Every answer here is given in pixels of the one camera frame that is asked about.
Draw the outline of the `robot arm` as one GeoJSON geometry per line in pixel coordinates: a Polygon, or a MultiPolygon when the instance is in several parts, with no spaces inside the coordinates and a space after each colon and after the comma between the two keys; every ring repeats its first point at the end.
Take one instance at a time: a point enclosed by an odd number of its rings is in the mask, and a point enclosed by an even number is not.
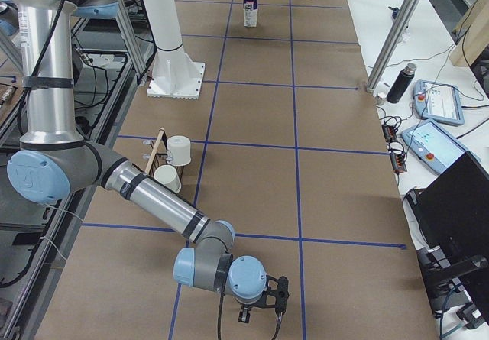
{"type": "Polygon", "coordinates": [[[209,219],[126,157],[76,130],[70,18],[113,18],[118,0],[12,0],[18,9],[28,129],[8,162],[8,178],[25,199],[51,204],[87,186],[114,190],[193,243],[177,255],[174,279],[233,296],[239,320],[267,305],[267,274],[251,256],[234,257],[233,227],[209,219]]]}

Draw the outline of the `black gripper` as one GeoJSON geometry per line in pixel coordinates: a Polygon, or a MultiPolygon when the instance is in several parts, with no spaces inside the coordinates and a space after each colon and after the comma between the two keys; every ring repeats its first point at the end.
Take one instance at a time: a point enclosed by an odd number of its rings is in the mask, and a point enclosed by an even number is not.
{"type": "Polygon", "coordinates": [[[253,309],[251,304],[241,304],[241,309],[238,315],[239,322],[249,323],[251,318],[251,311],[253,309]]]}

